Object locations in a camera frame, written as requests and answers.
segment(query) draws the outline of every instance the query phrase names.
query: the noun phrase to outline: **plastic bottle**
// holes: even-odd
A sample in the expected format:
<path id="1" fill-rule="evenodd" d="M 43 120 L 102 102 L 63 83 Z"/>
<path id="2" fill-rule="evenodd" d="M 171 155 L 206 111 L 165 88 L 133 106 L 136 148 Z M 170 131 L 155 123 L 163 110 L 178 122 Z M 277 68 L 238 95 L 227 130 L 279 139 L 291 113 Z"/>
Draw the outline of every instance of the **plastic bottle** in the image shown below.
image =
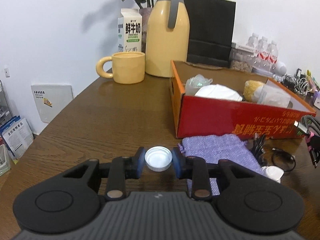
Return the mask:
<path id="1" fill-rule="evenodd" d="M 248 42 L 247 42 L 247 46 L 252 47 L 252 48 L 256 48 L 258 46 L 258 37 L 259 35 L 256 33 L 252 33 L 252 36 L 249 38 Z"/>
<path id="2" fill-rule="evenodd" d="M 269 71 L 270 63 L 268 62 L 269 50 L 268 50 L 268 39 L 262 36 L 261 40 L 258 42 L 257 51 L 257 63 L 259 63 L 258 68 Z"/>
<path id="3" fill-rule="evenodd" d="M 270 62 L 270 64 L 276 64 L 277 60 L 278 60 L 277 43 L 275 41 L 271 41 L 271 44 L 269 46 L 268 61 Z"/>

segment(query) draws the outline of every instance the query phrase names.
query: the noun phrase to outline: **mug handle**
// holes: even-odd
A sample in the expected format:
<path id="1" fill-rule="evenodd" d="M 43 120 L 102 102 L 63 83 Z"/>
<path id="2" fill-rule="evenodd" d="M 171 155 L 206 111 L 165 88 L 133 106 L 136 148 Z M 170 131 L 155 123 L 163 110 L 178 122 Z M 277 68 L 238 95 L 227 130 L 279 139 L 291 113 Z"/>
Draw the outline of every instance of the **mug handle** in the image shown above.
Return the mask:
<path id="1" fill-rule="evenodd" d="M 103 57 L 101 58 L 97 64 L 96 64 L 96 72 L 99 76 L 101 77 L 104 77 L 104 78 L 112 78 L 113 77 L 113 74 L 112 73 L 107 73 L 103 70 L 103 65 L 112 60 L 112 57 L 111 56 L 108 56 L 108 57 Z"/>

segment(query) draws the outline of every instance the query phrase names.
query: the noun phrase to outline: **milk carton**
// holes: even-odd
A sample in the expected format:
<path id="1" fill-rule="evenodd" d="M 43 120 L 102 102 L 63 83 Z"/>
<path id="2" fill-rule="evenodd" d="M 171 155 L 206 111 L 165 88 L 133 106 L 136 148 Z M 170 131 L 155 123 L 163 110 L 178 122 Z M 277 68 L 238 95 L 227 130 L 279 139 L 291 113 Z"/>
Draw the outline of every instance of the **milk carton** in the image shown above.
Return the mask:
<path id="1" fill-rule="evenodd" d="M 141 51 L 142 16 L 137 9 L 121 9 L 118 18 L 118 46 L 122 51 Z"/>

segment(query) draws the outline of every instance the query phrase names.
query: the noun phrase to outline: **wooden table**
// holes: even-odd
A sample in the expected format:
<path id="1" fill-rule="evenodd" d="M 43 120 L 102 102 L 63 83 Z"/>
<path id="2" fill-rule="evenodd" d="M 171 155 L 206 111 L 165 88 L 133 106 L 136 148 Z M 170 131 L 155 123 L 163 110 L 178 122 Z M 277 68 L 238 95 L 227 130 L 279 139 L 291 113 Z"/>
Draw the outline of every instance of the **wooden table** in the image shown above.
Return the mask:
<path id="1" fill-rule="evenodd" d="M 139 146 L 172 148 L 174 137 L 169 80 L 146 75 L 142 83 L 120 85 L 98 78 L 44 129 L 9 174 L 0 190 L 0 239 L 19 232 L 12 213 L 18 193 L 88 158 L 109 162 L 133 155 Z M 296 155 L 297 167 L 285 174 L 283 184 L 305 201 L 298 232 L 306 239 L 320 236 L 320 170 L 314 169 L 302 139 L 269 140 L 266 150 L 283 148 Z M 127 181 L 129 191 L 186 191 L 172 167 L 156 173 L 145 168 L 140 180 Z"/>

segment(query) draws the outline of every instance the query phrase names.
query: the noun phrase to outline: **purple towel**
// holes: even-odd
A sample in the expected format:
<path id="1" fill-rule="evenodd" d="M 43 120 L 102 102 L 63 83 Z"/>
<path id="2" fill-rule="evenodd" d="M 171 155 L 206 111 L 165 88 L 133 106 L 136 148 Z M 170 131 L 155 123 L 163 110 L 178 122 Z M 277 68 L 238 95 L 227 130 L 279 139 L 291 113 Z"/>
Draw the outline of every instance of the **purple towel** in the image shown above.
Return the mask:
<path id="1" fill-rule="evenodd" d="M 228 159 L 262 174 L 260 165 L 245 145 L 246 142 L 241 141 L 235 134 L 225 134 L 186 137 L 179 147 L 185 156 L 202 157 L 207 163 L 218 163 L 220 159 Z M 210 183 L 212 194 L 219 195 L 216 179 L 210 179 Z M 191 184 L 192 181 L 188 179 L 189 190 L 191 190 Z"/>

